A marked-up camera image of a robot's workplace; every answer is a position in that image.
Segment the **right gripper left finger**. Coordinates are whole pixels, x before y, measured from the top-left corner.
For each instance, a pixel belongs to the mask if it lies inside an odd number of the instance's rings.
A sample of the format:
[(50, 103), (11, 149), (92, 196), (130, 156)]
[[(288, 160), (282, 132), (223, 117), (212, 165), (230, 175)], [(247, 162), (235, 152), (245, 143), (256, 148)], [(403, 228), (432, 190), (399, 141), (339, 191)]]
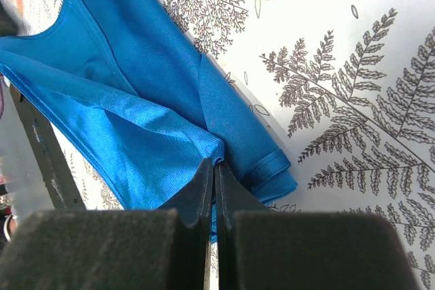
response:
[(40, 211), (1, 254), (2, 289), (208, 289), (213, 164), (153, 211)]

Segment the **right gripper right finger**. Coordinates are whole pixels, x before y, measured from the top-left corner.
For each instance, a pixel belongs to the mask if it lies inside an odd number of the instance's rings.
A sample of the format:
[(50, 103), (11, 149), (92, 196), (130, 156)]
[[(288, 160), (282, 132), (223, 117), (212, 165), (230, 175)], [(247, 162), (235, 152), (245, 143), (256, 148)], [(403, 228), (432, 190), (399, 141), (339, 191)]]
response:
[(215, 168), (221, 289), (416, 289), (396, 231), (379, 216), (279, 213), (227, 164)]

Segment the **blue satin napkin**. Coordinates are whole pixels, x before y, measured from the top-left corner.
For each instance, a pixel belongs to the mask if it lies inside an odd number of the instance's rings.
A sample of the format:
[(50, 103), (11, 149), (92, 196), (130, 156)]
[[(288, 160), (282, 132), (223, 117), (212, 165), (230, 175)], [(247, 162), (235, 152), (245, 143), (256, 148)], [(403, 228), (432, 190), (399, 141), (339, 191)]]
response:
[(261, 203), (293, 192), (290, 161), (158, 0), (63, 0), (54, 24), (1, 38), (1, 72), (128, 210), (162, 206), (201, 162)]

